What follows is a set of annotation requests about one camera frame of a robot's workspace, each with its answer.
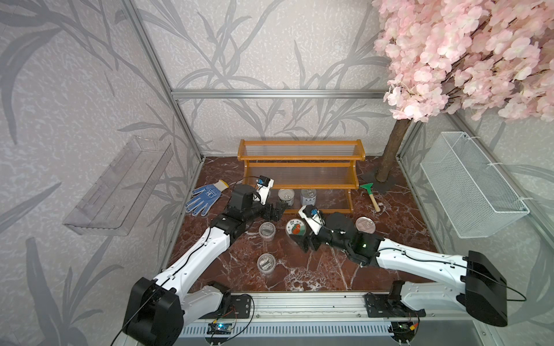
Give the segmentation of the pink cherry blossom tree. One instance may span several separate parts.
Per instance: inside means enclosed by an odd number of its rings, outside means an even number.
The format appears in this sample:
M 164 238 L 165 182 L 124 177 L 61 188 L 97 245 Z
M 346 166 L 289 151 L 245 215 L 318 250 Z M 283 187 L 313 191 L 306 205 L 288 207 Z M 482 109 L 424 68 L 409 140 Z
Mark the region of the pink cherry blossom tree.
M 374 1 L 375 51 L 390 61 L 395 119 L 376 179 L 412 123 L 468 110 L 479 120 L 553 120 L 552 1 Z

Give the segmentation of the aluminium front rail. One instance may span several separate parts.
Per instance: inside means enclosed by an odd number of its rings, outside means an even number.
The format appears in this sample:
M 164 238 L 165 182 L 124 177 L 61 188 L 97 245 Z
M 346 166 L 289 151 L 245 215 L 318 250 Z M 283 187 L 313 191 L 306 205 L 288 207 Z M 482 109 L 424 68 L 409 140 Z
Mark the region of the aluminium front rail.
M 248 321 L 400 321 L 408 318 L 370 318 L 364 304 L 365 292 L 357 291 L 306 291 L 306 292 L 237 292 L 233 295 L 249 294 L 253 298 L 252 316 L 247 319 L 225 317 L 223 320 Z M 469 320 L 463 310 L 444 306 L 426 307 L 425 317 L 409 318 L 414 321 L 425 319 Z

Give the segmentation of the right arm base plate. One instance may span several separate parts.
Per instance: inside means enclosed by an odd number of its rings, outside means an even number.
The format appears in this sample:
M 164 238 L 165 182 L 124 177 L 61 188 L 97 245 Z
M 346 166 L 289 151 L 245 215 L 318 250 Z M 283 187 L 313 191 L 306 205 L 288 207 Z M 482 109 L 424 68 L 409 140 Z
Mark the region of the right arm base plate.
M 387 294 L 367 293 L 364 295 L 367 316 L 370 318 L 418 318 L 425 317 L 426 311 L 412 310 L 400 301 L 389 299 Z

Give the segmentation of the clear acrylic wall shelf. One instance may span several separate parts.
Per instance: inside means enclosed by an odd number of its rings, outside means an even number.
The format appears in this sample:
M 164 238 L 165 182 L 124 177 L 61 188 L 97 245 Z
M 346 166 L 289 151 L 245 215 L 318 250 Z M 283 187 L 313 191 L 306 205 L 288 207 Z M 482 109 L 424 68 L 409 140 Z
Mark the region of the clear acrylic wall shelf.
M 79 235 L 128 236 L 174 153 L 167 139 L 132 136 L 63 225 Z

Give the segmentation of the blue white work glove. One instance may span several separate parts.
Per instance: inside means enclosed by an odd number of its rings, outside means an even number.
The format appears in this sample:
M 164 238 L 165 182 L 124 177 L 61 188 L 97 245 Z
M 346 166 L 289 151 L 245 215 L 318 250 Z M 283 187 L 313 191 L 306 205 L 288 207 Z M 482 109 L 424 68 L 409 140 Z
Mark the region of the blue white work glove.
M 186 203 L 186 213 L 192 216 L 207 216 L 212 206 L 228 188 L 229 185 L 223 180 L 196 188 L 192 192 L 191 199 Z

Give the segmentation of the aluminium wall frame bar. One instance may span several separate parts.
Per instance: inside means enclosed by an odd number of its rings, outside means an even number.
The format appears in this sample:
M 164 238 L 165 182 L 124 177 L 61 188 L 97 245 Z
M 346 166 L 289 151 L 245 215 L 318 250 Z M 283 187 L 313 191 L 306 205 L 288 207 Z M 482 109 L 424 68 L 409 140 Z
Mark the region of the aluminium wall frame bar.
M 370 89 L 176 89 L 174 99 L 382 99 Z

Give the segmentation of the orange wooden three-tier shelf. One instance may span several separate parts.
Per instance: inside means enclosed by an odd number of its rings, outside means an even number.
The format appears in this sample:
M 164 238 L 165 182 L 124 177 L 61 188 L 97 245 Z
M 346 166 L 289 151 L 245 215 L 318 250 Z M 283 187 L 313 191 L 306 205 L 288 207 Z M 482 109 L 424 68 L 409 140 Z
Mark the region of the orange wooden three-tier shelf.
M 366 153 L 355 141 L 250 141 L 239 143 L 237 158 L 244 163 L 243 182 L 254 186 L 256 178 L 274 181 L 271 195 L 281 189 L 295 191 L 293 214 L 300 208 L 300 191 L 317 192 L 316 205 L 325 213 L 353 213 L 351 192 L 359 189 L 356 164 Z

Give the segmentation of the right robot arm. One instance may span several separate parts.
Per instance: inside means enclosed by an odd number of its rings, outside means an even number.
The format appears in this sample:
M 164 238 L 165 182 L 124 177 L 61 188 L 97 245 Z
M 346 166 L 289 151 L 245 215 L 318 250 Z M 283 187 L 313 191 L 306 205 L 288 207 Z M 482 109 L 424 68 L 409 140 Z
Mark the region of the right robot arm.
M 397 283 L 390 292 L 391 304 L 401 304 L 411 311 L 460 310 L 484 324 L 507 326 L 507 281 L 486 255 L 475 251 L 466 256 L 446 255 L 402 245 L 360 231 L 342 213 L 323 216 L 313 206 L 297 213 L 309 228 L 304 238 L 310 249 L 327 245 L 361 267 L 396 270 L 427 279 L 424 285 Z

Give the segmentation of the left circuit board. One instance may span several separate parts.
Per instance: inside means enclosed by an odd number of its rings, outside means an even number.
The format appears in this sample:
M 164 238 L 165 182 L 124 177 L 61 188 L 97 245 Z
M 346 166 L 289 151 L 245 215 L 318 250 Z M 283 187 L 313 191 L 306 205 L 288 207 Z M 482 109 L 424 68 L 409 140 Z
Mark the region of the left circuit board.
M 229 335 L 232 333 L 234 326 L 232 323 L 214 322 L 208 324 L 208 335 Z

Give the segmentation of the green wooden-handled garden trowel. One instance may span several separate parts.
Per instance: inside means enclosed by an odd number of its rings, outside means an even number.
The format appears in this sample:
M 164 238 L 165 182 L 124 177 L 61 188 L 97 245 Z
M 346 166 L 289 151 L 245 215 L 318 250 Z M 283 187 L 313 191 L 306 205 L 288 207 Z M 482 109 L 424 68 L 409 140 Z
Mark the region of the green wooden-handled garden trowel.
M 379 207 L 379 204 L 377 203 L 377 201 L 375 199 L 375 196 L 374 196 L 374 193 L 373 193 L 373 190 L 372 190 L 373 185 L 374 185 L 373 183 L 365 183 L 365 184 L 361 185 L 360 188 L 367 192 L 375 211 L 377 213 L 379 213 L 381 211 L 381 208 Z

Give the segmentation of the circuit board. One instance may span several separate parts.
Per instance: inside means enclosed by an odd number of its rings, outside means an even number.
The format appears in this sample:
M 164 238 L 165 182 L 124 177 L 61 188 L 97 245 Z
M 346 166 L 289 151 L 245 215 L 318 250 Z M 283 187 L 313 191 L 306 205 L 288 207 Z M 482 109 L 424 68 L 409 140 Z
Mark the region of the circuit board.
M 232 323 L 214 322 L 208 324 L 208 335 L 229 335 L 232 333 L 234 326 Z
M 415 334 L 418 329 L 418 323 L 406 322 L 393 322 L 391 324 L 391 331 L 394 334 Z

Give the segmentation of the purple label tin can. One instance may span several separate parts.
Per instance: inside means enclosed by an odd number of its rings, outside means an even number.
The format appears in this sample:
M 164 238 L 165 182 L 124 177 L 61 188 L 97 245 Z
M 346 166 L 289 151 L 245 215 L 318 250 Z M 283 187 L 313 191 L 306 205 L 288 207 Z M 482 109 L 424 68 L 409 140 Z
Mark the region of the purple label tin can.
M 301 204 L 303 206 L 314 206 L 317 200 L 316 189 L 301 189 Z

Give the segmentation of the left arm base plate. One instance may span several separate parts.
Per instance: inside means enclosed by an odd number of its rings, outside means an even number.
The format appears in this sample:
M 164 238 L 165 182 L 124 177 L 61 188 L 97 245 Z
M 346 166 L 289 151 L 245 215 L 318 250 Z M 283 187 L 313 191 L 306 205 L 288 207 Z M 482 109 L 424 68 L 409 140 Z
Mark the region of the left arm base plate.
M 254 308 L 253 298 L 249 294 L 224 295 L 219 309 L 216 311 L 217 318 L 247 319 L 252 316 Z

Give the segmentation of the tomato lid jar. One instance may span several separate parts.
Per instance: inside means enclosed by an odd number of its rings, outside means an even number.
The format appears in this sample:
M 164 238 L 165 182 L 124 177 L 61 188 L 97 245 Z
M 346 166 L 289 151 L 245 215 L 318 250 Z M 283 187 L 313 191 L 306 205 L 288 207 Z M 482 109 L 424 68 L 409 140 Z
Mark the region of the tomato lid jar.
M 307 232 L 306 224 L 301 219 L 291 219 L 286 224 L 286 232 L 291 239 L 303 239 Z

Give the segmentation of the right circuit board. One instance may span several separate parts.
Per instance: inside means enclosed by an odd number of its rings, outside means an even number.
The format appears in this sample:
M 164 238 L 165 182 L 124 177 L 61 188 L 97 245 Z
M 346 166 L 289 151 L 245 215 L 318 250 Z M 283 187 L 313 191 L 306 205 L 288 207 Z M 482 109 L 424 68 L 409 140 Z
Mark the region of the right circuit board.
M 415 334 L 418 329 L 418 323 L 406 322 L 393 322 L 391 324 L 391 331 L 394 334 Z

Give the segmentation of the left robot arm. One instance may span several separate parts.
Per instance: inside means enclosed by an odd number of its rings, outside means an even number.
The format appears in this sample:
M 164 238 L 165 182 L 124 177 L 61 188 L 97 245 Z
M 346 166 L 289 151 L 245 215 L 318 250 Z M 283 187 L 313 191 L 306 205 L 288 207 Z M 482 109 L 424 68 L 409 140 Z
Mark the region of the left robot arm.
M 153 279 L 135 282 L 121 332 L 143 345 L 173 345 L 183 327 L 219 311 L 222 289 L 208 285 L 192 294 L 190 288 L 247 231 L 250 222 L 281 219 L 287 205 L 268 202 L 273 185 L 274 181 L 264 176 L 258 177 L 255 186 L 236 185 L 224 212 L 189 251 Z

